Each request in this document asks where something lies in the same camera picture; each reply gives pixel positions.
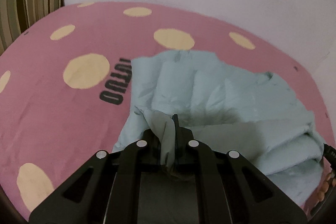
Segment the person's right hand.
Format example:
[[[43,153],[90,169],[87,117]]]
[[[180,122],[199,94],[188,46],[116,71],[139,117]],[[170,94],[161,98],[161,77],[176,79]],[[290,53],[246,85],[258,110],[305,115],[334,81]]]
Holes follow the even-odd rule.
[[[325,181],[323,182],[321,188],[317,193],[319,202],[322,202],[325,199],[326,192],[329,190],[329,188],[335,187],[335,184],[336,184],[335,173],[332,171],[326,176]]]

